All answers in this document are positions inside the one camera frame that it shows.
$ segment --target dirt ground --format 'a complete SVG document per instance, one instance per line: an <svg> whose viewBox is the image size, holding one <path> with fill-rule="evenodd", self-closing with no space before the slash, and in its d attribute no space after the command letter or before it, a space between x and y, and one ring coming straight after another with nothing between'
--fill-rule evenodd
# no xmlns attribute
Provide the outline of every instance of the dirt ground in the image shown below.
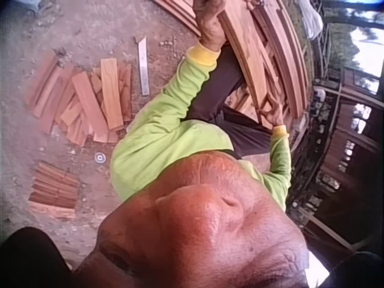
<svg viewBox="0 0 384 288"><path fill-rule="evenodd" d="M44 230L74 266L95 244L101 221L119 205L109 178L114 145L87 141L71 144L61 130L50 136L40 131L23 103L23 97L44 51L64 52L68 61L90 71L101 58L116 57L133 65L133 112L173 76L186 49L195 42L192 33L151 0L50 0L39 15L16 5L1 16L1 241L15 230L34 226ZM140 94L137 45L134 37L147 37L151 96ZM160 45L162 41L172 45ZM107 162L97 164L103 152ZM269 166L268 155L258 167ZM79 176L82 186L76 219L57 220L34 214L28 207L34 169L44 160Z"/></svg>

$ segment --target nose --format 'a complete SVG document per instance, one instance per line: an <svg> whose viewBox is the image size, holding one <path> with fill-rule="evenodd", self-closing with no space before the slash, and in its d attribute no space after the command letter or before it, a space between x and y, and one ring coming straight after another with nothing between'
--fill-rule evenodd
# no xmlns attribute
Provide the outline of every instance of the nose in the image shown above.
<svg viewBox="0 0 384 288"><path fill-rule="evenodd" d="M191 185L157 199L162 229L177 241L214 245L222 233L235 231L244 216L236 199L220 194L209 185Z"/></svg>

